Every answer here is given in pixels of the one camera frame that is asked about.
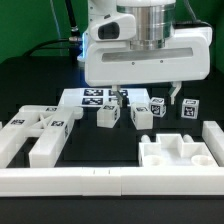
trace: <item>square block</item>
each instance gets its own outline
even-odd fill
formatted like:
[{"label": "square block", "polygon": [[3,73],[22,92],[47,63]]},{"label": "square block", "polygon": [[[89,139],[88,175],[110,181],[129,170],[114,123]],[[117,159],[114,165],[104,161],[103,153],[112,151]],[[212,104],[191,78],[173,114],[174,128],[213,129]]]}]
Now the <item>square block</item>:
[{"label": "square block", "polygon": [[199,108],[199,100],[184,99],[182,103],[181,117],[189,119],[197,119]]},{"label": "square block", "polygon": [[137,130],[152,129],[153,114],[145,103],[131,105],[131,119]]},{"label": "square block", "polygon": [[163,117],[166,113],[165,100],[163,98],[153,97],[150,100],[149,108],[155,117]]},{"label": "square block", "polygon": [[113,128],[120,118],[120,107],[116,102],[106,102],[97,111],[97,126],[104,128]]}]

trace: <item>white plastic piece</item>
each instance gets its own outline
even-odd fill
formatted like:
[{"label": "white plastic piece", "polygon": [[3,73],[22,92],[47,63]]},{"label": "white plastic piece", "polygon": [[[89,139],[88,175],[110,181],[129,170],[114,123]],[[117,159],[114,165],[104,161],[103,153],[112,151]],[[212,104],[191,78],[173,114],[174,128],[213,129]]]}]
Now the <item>white plastic piece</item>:
[{"label": "white plastic piece", "polygon": [[137,130],[153,128],[153,114],[144,103],[133,103],[131,105],[131,119]]},{"label": "white plastic piece", "polygon": [[172,82],[172,87],[169,92],[172,105],[175,103],[175,97],[177,93],[180,91],[181,86],[182,86],[182,82]]},{"label": "white plastic piece", "polygon": [[90,195],[121,195],[120,168],[84,168],[82,192]]},{"label": "white plastic piece", "polygon": [[[146,89],[120,89],[128,98],[128,106],[134,102],[148,104],[150,101]],[[80,88],[65,89],[59,102],[62,107],[101,107],[107,101],[116,102],[115,95],[111,95],[111,89],[105,88]]]},{"label": "white plastic piece", "polygon": [[149,138],[148,135],[143,135],[143,136],[141,137],[141,142],[143,142],[143,143],[150,143],[151,140],[150,140],[150,138]]},{"label": "white plastic piece", "polygon": [[[102,39],[99,36],[100,29],[110,24],[116,24],[119,28],[119,33],[116,38]],[[89,25],[89,33],[95,41],[121,41],[133,38],[136,35],[135,17],[131,14],[113,13],[108,18],[95,19]]]},{"label": "white plastic piece", "polygon": [[211,35],[207,27],[176,30],[164,48],[150,54],[131,51],[129,41],[92,42],[85,80],[90,86],[202,80],[210,70]]},{"label": "white plastic piece", "polygon": [[139,164],[218,166],[204,143],[184,142],[179,134],[157,134],[155,143],[139,143]]},{"label": "white plastic piece", "polygon": [[19,112],[0,131],[0,168],[8,166],[26,141],[26,129],[38,118],[37,112]]},{"label": "white plastic piece", "polygon": [[116,102],[106,102],[97,111],[97,126],[113,128],[120,118],[120,107]]},{"label": "white plastic piece", "polygon": [[0,196],[82,195],[82,168],[1,169]]},{"label": "white plastic piece", "polygon": [[194,140],[190,135],[184,135],[183,140],[186,143],[194,143]]},{"label": "white plastic piece", "polygon": [[30,167],[54,167],[73,128],[73,108],[60,108],[29,153]]},{"label": "white plastic piece", "polygon": [[163,117],[166,113],[166,106],[163,98],[152,97],[149,103],[149,108],[155,117]]},{"label": "white plastic piece", "polygon": [[70,134],[77,107],[23,106],[0,131],[0,168],[5,168],[28,137],[39,138],[29,153],[31,167],[53,167]]},{"label": "white plastic piece", "polygon": [[176,0],[117,0],[117,5],[127,7],[149,7],[174,4]]},{"label": "white plastic piece", "polygon": [[182,103],[181,117],[197,119],[199,109],[199,100],[184,99]]},{"label": "white plastic piece", "polygon": [[215,121],[204,121],[202,137],[217,163],[224,166],[224,133]]},{"label": "white plastic piece", "polygon": [[121,168],[122,195],[223,195],[220,167]]}]

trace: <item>white block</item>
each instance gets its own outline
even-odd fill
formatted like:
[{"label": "white block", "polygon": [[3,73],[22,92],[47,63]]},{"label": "white block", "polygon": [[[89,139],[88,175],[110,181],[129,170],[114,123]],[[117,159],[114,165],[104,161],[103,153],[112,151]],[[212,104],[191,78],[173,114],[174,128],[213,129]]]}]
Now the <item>white block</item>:
[{"label": "white block", "polygon": [[19,112],[0,131],[0,168],[8,166],[10,161],[26,141],[26,130],[38,121],[37,112]]},{"label": "white block", "polygon": [[120,118],[120,107],[116,102],[106,102],[97,111],[97,126],[104,128],[113,128]]},{"label": "white block", "polygon": [[223,195],[219,167],[121,168],[122,195]]},{"label": "white block", "polygon": [[145,103],[131,105],[131,119],[137,130],[153,128],[153,114]]},{"label": "white block", "polygon": [[163,117],[166,113],[166,106],[163,98],[153,97],[150,100],[149,108],[155,117]]},{"label": "white block", "polygon": [[29,153],[30,167],[54,167],[74,125],[74,109],[61,108]]},{"label": "white block", "polygon": [[199,108],[199,100],[184,99],[182,103],[181,117],[189,119],[197,119]]},{"label": "white block", "polygon": [[120,168],[83,168],[83,195],[121,195]]},{"label": "white block", "polygon": [[0,196],[82,195],[82,168],[1,169]]},{"label": "white block", "polygon": [[224,132],[215,121],[204,121],[202,137],[220,166],[224,166]]}]

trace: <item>white plastic fixture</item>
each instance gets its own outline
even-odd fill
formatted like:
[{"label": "white plastic fixture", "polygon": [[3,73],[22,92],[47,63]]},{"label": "white plastic fixture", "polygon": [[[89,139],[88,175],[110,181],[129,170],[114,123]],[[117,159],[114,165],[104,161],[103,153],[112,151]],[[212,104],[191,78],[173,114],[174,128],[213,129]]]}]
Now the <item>white plastic fixture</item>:
[{"label": "white plastic fixture", "polygon": [[[48,154],[50,168],[4,168],[27,137],[41,139],[49,131],[51,138],[54,132],[58,138],[48,143],[57,145],[60,141],[58,146],[62,147],[66,126],[69,133],[72,122],[82,117],[81,108],[73,108],[73,115],[71,110],[25,106],[0,131],[0,162],[4,164],[0,169],[0,196],[224,195],[224,168],[215,162],[224,166],[224,133],[214,121],[204,122],[202,136],[215,160],[204,143],[192,142],[189,136],[183,140],[179,134],[157,134],[156,142],[144,136],[139,143],[141,167],[53,168],[56,147],[54,156]],[[58,126],[53,130],[54,121]],[[40,151],[46,147],[42,143]],[[46,150],[50,149],[54,149],[51,144]],[[39,164],[46,165],[47,156],[38,158]]]}]

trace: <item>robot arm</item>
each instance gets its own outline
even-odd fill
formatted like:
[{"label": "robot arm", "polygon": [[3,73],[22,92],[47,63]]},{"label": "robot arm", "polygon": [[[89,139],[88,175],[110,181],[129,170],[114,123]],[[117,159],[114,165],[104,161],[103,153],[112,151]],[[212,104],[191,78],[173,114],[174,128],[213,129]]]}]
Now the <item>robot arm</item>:
[{"label": "robot arm", "polygon": [[89,13],[96,13],[89,14],[86,82],[115,92],[125,84],[171,82],[174,102],[182,81],[204,79],[212,29],[175,30],[175,2],[89,0]]}]

